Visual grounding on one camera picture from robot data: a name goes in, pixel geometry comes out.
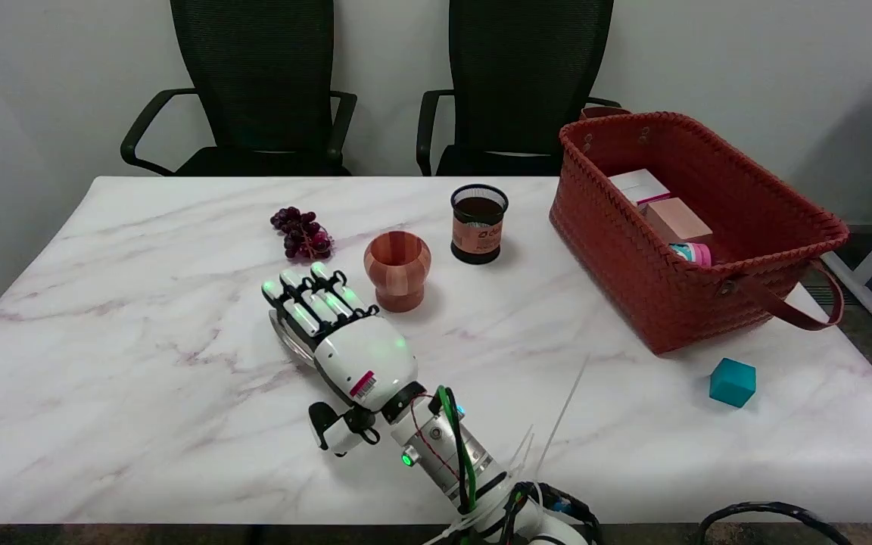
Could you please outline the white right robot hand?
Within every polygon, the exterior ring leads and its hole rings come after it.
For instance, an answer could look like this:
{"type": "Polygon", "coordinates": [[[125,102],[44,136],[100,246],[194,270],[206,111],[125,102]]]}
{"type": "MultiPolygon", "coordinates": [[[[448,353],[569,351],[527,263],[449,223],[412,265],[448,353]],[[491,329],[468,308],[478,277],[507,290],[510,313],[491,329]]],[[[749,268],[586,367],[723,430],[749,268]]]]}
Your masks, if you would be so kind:
{"type": "Polygon", "coordinates": [[[312,263],[308,275],[284,269],[262,285],[271,306],[269,320],[287,348],[315,369],[342,411],[326,401],[308,408],[319,449],[345,456],[357,446],[375,445],[376,418],[391,427],[406,418],[425,387],[418,383],[416,357],[407,339],[349,286],[342,270],[312,263]]]}

